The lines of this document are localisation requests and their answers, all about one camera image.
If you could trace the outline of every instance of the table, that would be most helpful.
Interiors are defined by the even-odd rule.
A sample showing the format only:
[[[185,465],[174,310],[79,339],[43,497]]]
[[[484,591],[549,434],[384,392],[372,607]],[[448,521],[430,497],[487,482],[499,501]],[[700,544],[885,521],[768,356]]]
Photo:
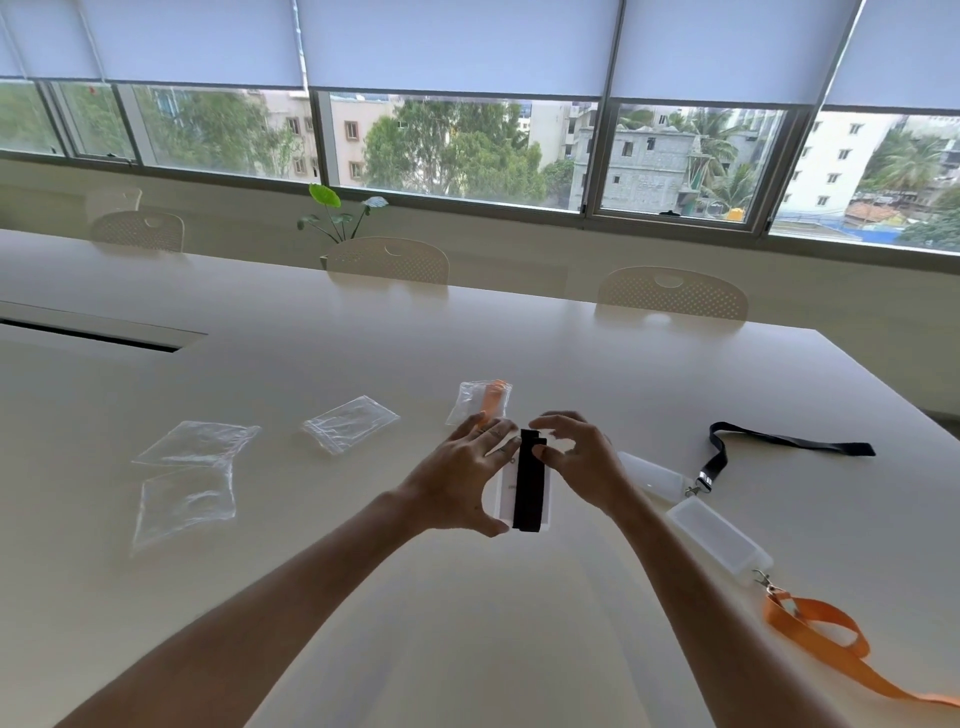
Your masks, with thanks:
[[[196,332],[165,353],[0,326],[3,725],[52,725],[396,484],[448,432],[458,383],[497,377],[518,422],[577,408],[620,449],[688,474],[716,420],[873,443],[868,460],[731,437],[709,502],[774,556],[777,582],[851,612],[882,674],[960,691],[960,443],[816,331],[13,231],[0,301]],[[298,434],[362,394],[399,423],[338,458]],[[264,428],[234,466],[237,517],[131,558],[138,483],[155,471],[130,460],[182,420]],[[536,536],[414,541],[251,726],[710,726],[624,540],[563,484],[553,516]],[[708,568],[759,625],[762,590]],[[768,637],[856,726],[955,725]]]

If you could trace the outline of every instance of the plastic bag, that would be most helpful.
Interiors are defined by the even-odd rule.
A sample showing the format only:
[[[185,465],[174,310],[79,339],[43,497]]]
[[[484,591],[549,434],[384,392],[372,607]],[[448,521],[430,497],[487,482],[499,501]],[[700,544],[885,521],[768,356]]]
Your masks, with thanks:
[[[196,467],[229,460],[260,432],[260,427],[182,422],[133,460],[139,465]]]
[[[339,455],[399,419],[399,415],[365,396],[307,420],[302,427],[327,452]]]
[[[229,460],[152,477],[140,486],[140,512],[131,551],[136,553],[197,523],[227,521],[236,513]]]
[[[507,416],[507,400],[514,385],[503,379],[485,379],[484,381],[465,381],[460,384],[457,402],[446,418],[448,425],[459,425],[470,415],[481,409],[487,412],[487,418]]]

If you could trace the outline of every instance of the wall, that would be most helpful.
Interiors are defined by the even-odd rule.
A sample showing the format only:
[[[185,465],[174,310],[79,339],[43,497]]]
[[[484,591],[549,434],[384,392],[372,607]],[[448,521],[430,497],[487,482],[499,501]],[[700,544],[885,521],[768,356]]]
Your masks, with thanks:
[[[189,253],[316,267],[327,247],[296,229],[314,211],[305,195],[10,160],[0,160],[0,227],[83,237],[85,191],[129,183],[143,207],[184,219]],[[442,248],[455,285],[595,301],[624,266],[719,276],[748,294],[751,320],[817,328],[913,403],[960,414],[960,277],[403,207],[363,225]]]

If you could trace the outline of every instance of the potted plant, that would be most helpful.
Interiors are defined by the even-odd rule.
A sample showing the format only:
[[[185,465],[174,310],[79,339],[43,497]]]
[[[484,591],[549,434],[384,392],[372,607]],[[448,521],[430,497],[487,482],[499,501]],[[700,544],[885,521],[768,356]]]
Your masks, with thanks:
[[[325,184],[311,184],[310,196],[324,206],[324,210],[326,210],[326,217],[329,221],[329,226],[333,228],[333,233],[331,234],[327,228],[323,227],[324,220],[317,215],[304,215],[301,217],[297,221],[297,230],[303,230],[307,226],[316,228],[337,245],[345,240],[352,240],[354,237],[356,237],[357,231],[360,229],[360,223],[362,223],[363,219],[370,214],[372,209],[386,207],[389,204],[386,200],[379,196],[370,197],[364,200],[363,203],[361,203],[361,205],[363,205],[363,212],[361,212],[358,216],[357,224],[353,226],[353,232],[351,232],[348,237],[347,224],[353,222],[353,215],[349,214],[348,212],[337,212],[336,214],[330,213],[331,207],[339,208],[341,206],[340,197],[337,195],[337,193],[327,187]]]

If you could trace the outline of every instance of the chair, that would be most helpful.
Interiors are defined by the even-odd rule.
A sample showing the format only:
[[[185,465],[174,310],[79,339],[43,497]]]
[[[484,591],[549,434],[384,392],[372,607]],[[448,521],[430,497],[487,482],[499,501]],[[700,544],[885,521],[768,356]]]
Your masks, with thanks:
[[[95,220],[111,212],[124,212],[140,208],[143,190],[139,187],[102,187],[86,193],[84,207],[86,223],[92,225]]]
[[[402,237],[357,237],[326,254],[329,273],[443,283],[450,275],[446,254],[428,243]]]
[[[95,220],[90,239],[154,251],[183,251],[183,221],[169,212],[111,212]]]
[[[746,321],[747,295],[732,283],[678,268],[636,266],[600,284],[599,303]]]

